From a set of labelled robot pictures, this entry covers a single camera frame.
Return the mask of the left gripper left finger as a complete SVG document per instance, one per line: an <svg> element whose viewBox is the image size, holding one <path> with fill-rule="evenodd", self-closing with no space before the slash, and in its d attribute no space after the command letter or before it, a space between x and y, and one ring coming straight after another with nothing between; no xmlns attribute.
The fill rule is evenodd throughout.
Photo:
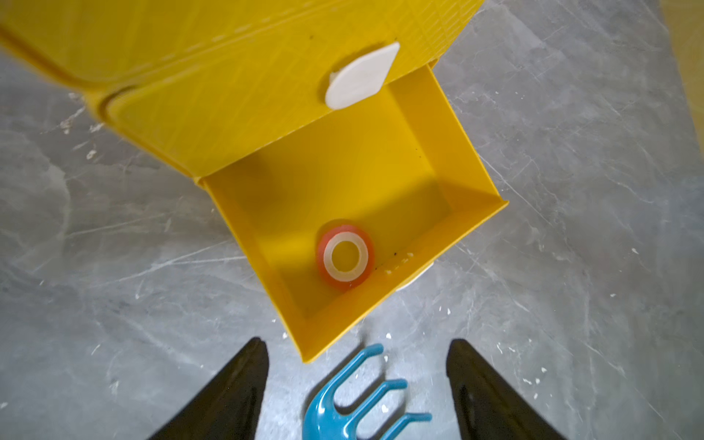
<svg viewBox="0 0 704 440"><path fill-rule="evenodd" d="M253 439L266 389L270 359L253 337L203 390L153 439Z"/></svg>

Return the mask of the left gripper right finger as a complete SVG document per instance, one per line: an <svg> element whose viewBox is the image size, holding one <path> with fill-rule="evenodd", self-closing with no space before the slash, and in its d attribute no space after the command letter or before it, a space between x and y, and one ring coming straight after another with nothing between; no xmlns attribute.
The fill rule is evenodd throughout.
<svg viewBox="0 0 704 440"><path fill-rule="evenodd" d="M451 341L445 368L463 439L563 437L467 340Z"/></svg>

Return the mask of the red tape roll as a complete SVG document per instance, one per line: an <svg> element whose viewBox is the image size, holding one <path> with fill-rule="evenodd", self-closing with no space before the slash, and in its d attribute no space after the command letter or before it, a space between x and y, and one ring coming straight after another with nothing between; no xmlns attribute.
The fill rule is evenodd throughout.
<svg viewBox="0 0 704 440"><path fill-rule="evenodd" d="M356 265L349 271L335 266L333 254L338 245L349 242L357 249ZM328 229L318 241L316 264L321 277L341 292L366 282L374 270L375 252L370 236L356 225L339 225Z"/></svg>

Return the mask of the yellow drawer cabinet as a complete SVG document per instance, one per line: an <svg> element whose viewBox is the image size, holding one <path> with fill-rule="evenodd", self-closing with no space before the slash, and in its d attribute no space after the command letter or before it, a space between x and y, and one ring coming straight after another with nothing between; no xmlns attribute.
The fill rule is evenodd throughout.
<svg viewBox="0 0 704 440"><path fill-rule="evenodd" d="M433 69L477 1L5 1L1 42L210 195L304 362L506 207ZM340 291L322 234L374 270Z"/></svg>

